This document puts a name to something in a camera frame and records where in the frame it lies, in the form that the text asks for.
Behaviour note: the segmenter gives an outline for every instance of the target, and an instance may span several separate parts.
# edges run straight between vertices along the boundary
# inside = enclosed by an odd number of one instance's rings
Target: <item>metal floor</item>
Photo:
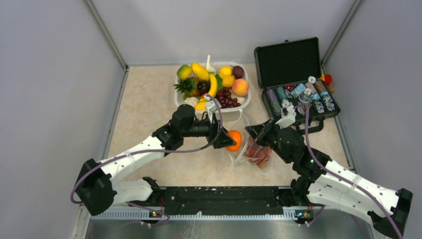
[[[368,225],[359,220],[366,233]],[[309,228],[293,221],[170,221],[148,228],[133,220],[91,219],[86,239],[363,239],[352,217],[326,209]]]

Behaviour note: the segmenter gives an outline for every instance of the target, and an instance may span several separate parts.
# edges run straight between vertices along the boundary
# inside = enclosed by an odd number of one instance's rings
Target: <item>grey wall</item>
[[[122,70],[81,0],[1,1],[0,32],[0,238],[68,238]]]
[[[414,199],[421,238],[422,1],[365,1],[327,65],[361,174]]]
[[[257,46],[317,36],[325,53],[354,0],[94,0],[128,64],[252,62]]]

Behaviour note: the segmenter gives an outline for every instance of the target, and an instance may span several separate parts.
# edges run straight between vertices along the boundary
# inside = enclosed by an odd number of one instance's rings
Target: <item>clear plastic bag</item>
[[[242,136],[242,143],[236,152],[229,152],[228,155],[232,166],[248,161],[251,164],[263,168],[271,159],[271,149],[257,145],[252,137],[249,136],[245,127],[248,125],[255,125],[256,122],[252,117],[247,116],[243,110],[240,110],[239,118],[227,130],[237,130]]]

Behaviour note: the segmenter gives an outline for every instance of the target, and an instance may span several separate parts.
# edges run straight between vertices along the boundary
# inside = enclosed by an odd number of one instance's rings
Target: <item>red grapes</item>
[[[215,97],[218,102],[220,102],[221,107],[223,109],[227,109],[227,108],[234,108],[234,107],[239,107],[240,103],[237,102],[237,99],[231,98],[231,92],[230,92],[230,88],[222,88],[221,90],[219,90],[217,92],[217,95]]]

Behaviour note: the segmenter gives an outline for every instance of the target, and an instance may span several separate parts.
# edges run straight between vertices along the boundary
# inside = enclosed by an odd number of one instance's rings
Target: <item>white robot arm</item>
[[[309,203],[327,205],[355,215],[373,225],[382,234],[397,238],[379,205],[359,190],[360,187],[376,198],[403,234],[412,193],[406,189],[395,191],[374,184],[342,167],[328,155],[313,149],[318,161],[326,169],[353,184],[326,173],[306,150],[303,136],[289,127],[295,122],[295,116],[293,107],[288,106],[278,122],[270,119],[263,124],[245,128],[258,145],[269,146],[286,163],[293,163],[293,170],[300,175],[297,180],[292,181],[291,190],[280,197],[278,203],[285,207],[307,206]],[[219,130],[219,121],[215,114],[209,112],[209,117],[198,120],[191,106],[180,106],[168,124],[135,147],[99,162],[88,160],[82,167],[75,185],[76,193],[92,215],[102,213],[112,204],[147,201],[155,193],[149,182],[143,179],[122,182],[122,179],[148,162],[175,152],[174,150],[183,144],[183,137],[205,136],[214,148],[235,143],[224,128]],[[97,170],[79,182],[87,172],[96,167]]]

